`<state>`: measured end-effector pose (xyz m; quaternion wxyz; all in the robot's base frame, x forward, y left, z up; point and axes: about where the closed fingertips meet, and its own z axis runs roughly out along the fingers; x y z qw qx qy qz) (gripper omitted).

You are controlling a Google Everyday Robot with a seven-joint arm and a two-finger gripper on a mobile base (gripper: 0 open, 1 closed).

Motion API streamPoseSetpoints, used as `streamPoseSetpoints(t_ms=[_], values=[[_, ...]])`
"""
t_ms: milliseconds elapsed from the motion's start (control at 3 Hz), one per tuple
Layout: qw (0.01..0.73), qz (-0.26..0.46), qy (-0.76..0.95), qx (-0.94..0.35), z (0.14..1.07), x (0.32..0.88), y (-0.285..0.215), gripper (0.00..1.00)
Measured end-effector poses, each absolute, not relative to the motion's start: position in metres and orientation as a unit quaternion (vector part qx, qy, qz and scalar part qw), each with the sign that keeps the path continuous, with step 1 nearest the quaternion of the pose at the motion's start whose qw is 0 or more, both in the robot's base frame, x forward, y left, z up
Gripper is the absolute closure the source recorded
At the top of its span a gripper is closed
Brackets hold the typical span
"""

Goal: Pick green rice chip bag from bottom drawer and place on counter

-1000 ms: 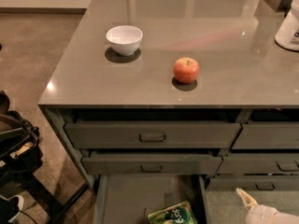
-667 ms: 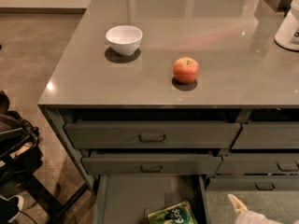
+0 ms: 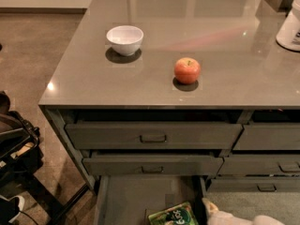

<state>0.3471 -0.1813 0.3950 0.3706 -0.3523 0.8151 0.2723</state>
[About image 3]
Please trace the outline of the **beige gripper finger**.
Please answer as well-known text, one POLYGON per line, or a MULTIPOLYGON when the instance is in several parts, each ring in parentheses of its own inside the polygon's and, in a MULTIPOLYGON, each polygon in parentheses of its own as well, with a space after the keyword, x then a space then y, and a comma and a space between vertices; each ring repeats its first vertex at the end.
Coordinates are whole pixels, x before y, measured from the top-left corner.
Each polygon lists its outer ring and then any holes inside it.
POLYGON ((210 202, 207 198, 202 198, 202 203, 204 204, 208 215, 213 215, 218 212, 218 207, 214 203, 210 202))

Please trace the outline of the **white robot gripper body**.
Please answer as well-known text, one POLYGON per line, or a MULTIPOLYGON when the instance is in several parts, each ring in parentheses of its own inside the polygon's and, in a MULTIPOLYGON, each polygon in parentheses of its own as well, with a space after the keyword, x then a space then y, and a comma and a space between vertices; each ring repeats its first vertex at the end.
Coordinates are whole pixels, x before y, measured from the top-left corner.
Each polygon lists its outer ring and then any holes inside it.
POLYGON ((284 223, 264 215, 256 216, 252 220, 235 217, 233 214, 217 212, 207 221, 207 225, 285 225, 284 223))

